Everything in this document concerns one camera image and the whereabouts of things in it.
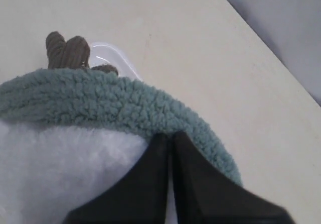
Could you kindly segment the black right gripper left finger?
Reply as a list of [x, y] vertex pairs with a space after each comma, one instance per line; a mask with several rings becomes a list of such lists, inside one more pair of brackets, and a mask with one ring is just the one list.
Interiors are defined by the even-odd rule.
[[64, 223], [165, 223], [168, 137], [156, 134], [138, 162], [100, 196], [70, 211]]

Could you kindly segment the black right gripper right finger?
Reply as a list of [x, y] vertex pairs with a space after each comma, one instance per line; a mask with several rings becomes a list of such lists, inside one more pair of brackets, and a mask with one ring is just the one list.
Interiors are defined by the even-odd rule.
[[197, 150], [184, 132], [172, 142], [172, 170], [179, 223], [293, 223], [281, 206], [235, 184]]

